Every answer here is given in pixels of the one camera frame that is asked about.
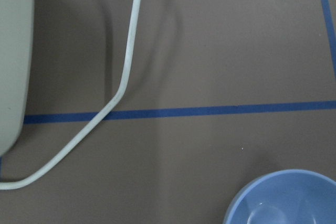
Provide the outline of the blue bowl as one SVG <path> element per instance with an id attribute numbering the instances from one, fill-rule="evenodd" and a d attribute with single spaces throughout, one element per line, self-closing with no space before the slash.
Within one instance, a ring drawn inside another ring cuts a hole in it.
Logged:
<path id="1" fill-rule="evenodd" d="M 224 223 L 335 223 L 335 181 L 288 169 L 245 185 L 227 208 Z"/>

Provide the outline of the beige toaster appliance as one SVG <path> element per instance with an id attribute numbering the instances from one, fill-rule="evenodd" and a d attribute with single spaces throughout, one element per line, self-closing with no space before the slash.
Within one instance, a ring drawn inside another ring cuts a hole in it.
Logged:
<path id="1" fill-rule="evenodd" d="M 1 0 L 1 154 L 23 126 L 31 66 L 34 0 Z"/>

